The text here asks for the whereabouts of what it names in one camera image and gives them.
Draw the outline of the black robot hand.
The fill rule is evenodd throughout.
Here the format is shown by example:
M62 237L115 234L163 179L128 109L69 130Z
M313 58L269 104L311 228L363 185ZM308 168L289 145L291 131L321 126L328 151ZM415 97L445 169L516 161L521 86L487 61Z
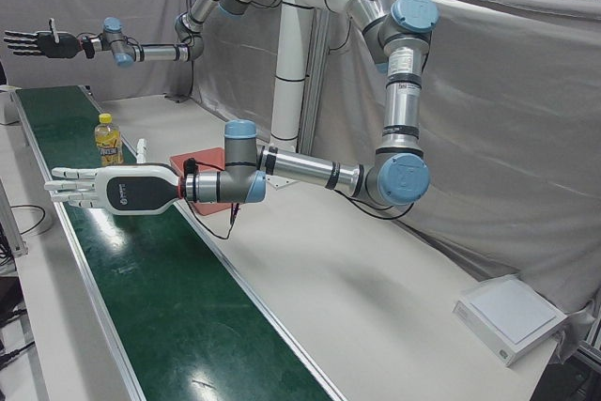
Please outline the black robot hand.
M34 33L6 30L3 41L15 55L20 56L68 59L83 50L83 45L74 35L57 30L54 18L48 20L48 25L49 30Z

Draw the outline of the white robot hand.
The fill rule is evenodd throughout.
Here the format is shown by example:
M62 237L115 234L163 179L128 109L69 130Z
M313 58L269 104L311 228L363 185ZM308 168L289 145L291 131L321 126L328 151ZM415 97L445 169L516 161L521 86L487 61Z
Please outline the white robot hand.
M136 146L136 163L100 168L56 167L44 183L55 202L103 208L114 215L158 215L183 197L185 184L166 164L146 161L146 139Z

